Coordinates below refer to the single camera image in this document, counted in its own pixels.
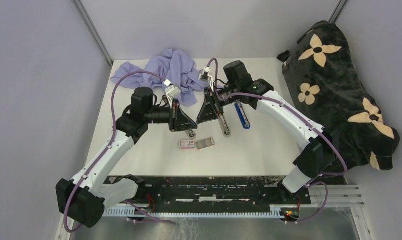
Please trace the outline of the red white staple box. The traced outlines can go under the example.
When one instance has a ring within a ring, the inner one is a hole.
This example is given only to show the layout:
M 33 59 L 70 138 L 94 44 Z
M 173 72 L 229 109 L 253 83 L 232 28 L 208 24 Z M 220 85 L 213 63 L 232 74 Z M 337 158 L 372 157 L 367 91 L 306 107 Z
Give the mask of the red white staple box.
M 194 149 L 195 142 L 193 140 L 180 140 L 179 149 Z

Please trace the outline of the blue stapler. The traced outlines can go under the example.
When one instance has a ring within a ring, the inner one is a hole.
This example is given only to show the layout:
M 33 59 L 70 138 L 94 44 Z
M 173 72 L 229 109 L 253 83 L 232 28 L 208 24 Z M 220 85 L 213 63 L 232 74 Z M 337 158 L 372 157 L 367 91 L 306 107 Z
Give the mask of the blue stapler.
M 243 109 L 242 102 L 240 100 L 236 100 L 234 106 L 235 106 L 236 112 L 238 114 L 239 120 L 240 120 L 240 122 L 242 124 L 242 127 L 245 130 L 250 129 L 251 125 L 250 125 L 250 122 L 249 122 L 249 120 L 248 120 L 248 118 L 247 118 L 247 116 L 245 114 L 244 109 Z

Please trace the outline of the beige black stapler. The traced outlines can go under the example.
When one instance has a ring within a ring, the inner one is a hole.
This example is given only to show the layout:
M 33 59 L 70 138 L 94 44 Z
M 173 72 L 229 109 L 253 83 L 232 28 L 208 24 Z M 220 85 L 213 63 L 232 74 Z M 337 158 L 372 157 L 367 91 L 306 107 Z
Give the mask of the beige black stapler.
M 228 127 L 227 121 L 222 113 L 218 114 L 218 121 L 220 124 L 220 128 L 222 130 L 223 135 L 228 138 L 231 136 L 231 131 Z
M 196 133 L 191 129 L 186 130 L 185 134 L 190 140 L 194 140 L 196 138 Z

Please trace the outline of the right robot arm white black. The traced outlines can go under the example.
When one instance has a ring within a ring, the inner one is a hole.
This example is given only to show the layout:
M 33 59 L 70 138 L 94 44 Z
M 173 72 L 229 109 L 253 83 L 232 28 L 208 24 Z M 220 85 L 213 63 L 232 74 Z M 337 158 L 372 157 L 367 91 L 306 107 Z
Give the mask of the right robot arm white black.
M 231 104 L 245 104 L 279 123 L 296 140 L 302 149 L 293 162 L 293 170 L 281 181 L 278 199 L 290 204 L 298 191 L 323 174 L 337 153 L 334 138 L 324 127 L 303 115 L 287 103 L 274 87 L 263 79 L 253 80 L 243 62 L 233 61 L 223 68 L 228 82 L 218 88 L 205 66 L 198 80 L 208 84 L 204 89 L 204 102 L 197 116 L 197 124 L 218 120 L 223 134 L 230 133 L 223 108 Z

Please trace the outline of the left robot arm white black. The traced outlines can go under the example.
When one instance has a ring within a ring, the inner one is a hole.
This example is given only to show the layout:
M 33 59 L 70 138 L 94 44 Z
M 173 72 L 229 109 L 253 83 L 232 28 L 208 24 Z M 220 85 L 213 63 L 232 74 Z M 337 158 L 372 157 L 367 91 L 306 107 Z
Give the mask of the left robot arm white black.
M 125 176 L 116 183 L 104 184 L 109 173 L 148 130 L 149 124 L 167 124 L 171 132 L 197 128 L 196 123 L 181 110 L 177 95 L 180 90 L 171 85 L 165 89 L 167 104 L 155 105 L 155 95 L 148 87 L 138 87 L 131 95 L 131 103 L 119 118 L 113 118 L 109 140 L 95 157 L 70 180 L 61 179 L 55 187 L 59 212 L 64 228 L 71 233 L 66 220 L 73 219 L 87 228 L 93 227 L 103 212 L 125 200 L 138 204 L 146 197 L 139 186 L 143 180 Z

